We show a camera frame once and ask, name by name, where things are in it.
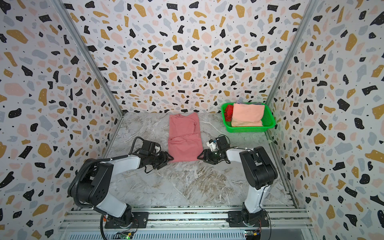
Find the dusty pink t shirt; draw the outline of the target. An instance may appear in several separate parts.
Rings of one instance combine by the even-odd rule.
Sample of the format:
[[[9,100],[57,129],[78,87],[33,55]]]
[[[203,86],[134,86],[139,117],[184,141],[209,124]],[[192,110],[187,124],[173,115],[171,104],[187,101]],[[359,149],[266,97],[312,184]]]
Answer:
[[[197,113],[169,117],[169,154],[173,162],[193,162],[203,152],[200,120]]]

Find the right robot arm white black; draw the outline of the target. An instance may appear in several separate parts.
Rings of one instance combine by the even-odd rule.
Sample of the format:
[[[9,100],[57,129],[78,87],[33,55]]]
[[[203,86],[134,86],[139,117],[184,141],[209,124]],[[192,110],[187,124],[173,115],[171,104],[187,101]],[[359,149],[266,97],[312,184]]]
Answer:
[[[229,211],[227,222],[231,228],[268,227],[269,217],[263,202],[269,188],[278,178],[278,171],[263,147],[253,149],[228,148],[220,151],[203,150],[198,160],[216,165],[222,161],[242,164],[249,190],[240,211]]]

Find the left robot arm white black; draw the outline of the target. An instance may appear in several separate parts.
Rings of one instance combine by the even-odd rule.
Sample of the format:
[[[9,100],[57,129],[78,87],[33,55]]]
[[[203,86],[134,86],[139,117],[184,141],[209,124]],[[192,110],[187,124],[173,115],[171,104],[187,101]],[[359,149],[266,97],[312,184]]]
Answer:
[[[152,166],[154,170],[165,167],[174,158],[168,152],[153,155],[134,153],[109,159],[88,159],[84,162],[68,188],[68,195],[80,208],[90,208],[107,217],[120,228],[129,228],[134,220],[132,207],[110,193],[113,176],[126,171]]]

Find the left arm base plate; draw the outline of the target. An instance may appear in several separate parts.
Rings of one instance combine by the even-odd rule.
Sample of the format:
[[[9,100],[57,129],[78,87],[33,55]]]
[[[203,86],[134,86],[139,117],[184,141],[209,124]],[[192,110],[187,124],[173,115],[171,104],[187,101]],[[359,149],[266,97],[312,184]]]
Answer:
[[[105,229],[145,229],[149,218],[148,212],[133,212],[130,216],[116,218],[108,216],[105,222]]]

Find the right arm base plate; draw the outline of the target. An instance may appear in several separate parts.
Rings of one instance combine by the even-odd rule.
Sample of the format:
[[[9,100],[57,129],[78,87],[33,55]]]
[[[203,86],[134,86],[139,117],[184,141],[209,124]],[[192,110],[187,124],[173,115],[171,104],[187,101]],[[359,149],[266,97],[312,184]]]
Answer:
[[[229,211],[227,222],[231,228],[258,228],[270,226],[269,217],[265,211],[250,214],[245,209],[241,211]]]

